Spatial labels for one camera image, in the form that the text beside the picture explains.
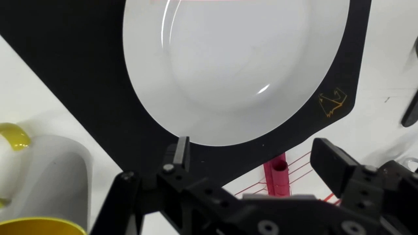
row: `screw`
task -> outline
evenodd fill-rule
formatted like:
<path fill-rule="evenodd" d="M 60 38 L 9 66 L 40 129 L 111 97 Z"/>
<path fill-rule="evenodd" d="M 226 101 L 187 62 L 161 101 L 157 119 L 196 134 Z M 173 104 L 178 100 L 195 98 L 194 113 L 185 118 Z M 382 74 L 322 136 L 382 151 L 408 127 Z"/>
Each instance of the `screw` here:
<path fill-rule="evenodd" d="M 135 177 L 135 174 L 134 174 L 132 172 L 130 172 L 130 173 L 124 173 L 124 174 L 122 176 L 122 179 L 126 181 L 126 182 L 128 182 L 128 181 L 131 181 L 134 177 Z"/>
<path fill-rule="evenodd" d="M 280 234 L 280 229 L 272 221 L 260 221 L 259 223 L 259 233 L 262 235 L 279 235 Z"/>
<path fill-rule="evenodd" d="M 378 174 L 378 169 L 374 166 L 365 166 L 365 172 L 370 176 L 377 176 Z"/>
<path fill-rule="evenodd" d="M 343 223 L 341 229 L 347 235 L 367 235 L 366 229 L 354 221 Z"/>
<path fill-rule="evenodd" d="M 165 166 L 162 166 L 162 170 L 165 172 L 165 173 L 168 173 L 168 174 L 170 174 L 170 173 L 174 173 L 174 165 L 165 165 Z"/>

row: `white plate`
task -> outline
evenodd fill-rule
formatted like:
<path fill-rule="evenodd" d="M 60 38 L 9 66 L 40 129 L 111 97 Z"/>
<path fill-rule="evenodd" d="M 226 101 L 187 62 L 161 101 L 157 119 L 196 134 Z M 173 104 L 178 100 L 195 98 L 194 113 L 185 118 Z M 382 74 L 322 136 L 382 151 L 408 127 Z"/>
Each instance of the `white plate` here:
<path fill-rule="evenodd" d="M 348 12 L 336 0 L 127 0 L 127 68 L 145 110 L 173 135 L 242 144 L 309 101 Z"/>

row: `black mat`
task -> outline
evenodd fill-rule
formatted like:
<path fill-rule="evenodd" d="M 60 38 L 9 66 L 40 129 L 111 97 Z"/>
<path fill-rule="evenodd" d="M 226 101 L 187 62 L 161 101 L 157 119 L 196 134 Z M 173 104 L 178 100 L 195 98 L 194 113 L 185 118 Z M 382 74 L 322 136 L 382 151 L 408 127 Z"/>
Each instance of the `black mat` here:
<path fill-rule="evenodd" d="M 352 0 L 335 65 L 297 115 L 247 144 L 192 145 L 192 173 L 228 183 L 348 115 L 370 4 Z M 149 174 L 177 138 L 147 114 L 130 84 L 122 51 L 123 8 L 124 0 L 2 0 L 0 35 L 122 169 Z"/>

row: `yellow cup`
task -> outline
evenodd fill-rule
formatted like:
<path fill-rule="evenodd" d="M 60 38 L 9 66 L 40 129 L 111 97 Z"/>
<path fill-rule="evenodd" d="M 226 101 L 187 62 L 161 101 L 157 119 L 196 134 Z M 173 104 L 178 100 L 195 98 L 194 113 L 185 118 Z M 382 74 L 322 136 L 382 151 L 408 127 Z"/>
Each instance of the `yellow cup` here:
<path fill-rule="evenodd" d="M 2 235 L 87 235 L 79 225 L 50 217 L 26 217 L 0 223 Z"/>

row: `white surface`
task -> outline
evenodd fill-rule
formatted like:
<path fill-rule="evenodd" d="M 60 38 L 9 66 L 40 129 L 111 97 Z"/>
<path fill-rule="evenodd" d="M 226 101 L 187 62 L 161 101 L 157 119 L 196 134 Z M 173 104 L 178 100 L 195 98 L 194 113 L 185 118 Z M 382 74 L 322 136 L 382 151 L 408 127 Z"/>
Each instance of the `white surface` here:
<path fill-rule="evenodd" d="M 11 144 L 0 138 L 0 199 L 12 200 L 19 191 L 25 170 L 25 153 L 28 149 L 13 152 Z"/>
<path fill-rule="evenodd" d="M 24 179 L 16 196 L 0 211 L 0 220 L 55 217 L 88 229 L 88 149 L 59 136 L 38 136 L 26 152 L 15 156 L 23 162 Z"/>
<path fill-rule="evenodd" d="M 130 78 L 169 132 L 211 147 L 246 143 L 314 95 L 348 11 L 335 0 L 128 0 Z"/>
<path fill-rule="evenodd" d="M 413 54 L 418 37 L 417 12 L 417 0 L 374 2 L 356 108 L 345 119 L 286 153 L 289 164 L 305 156 L 298 161 L 302 169 L 296 174 L 309 173 L 292 185 L 293 195 L 311 194 L 323 199 L 331 194 L 307 165 L 310 156 L 306 155 L 311 152 L 315 138 L 326 138 L 361 164 L 377 168 L 391 160 L 418 159 L 418 125 L 412 129 L 400 125 L 418 91 L 418 59 Z M 258 168 L 226 189 L 237 192 L 252 186 L 262 173 L 263 168 Z"/>
<path fill-rule="evenodd" d="M 58 135 L 90 153 L 89 223 L 96 223 L 121 169 L 0 37 L 0 123 L 17 123 L 29 136 Z"/>

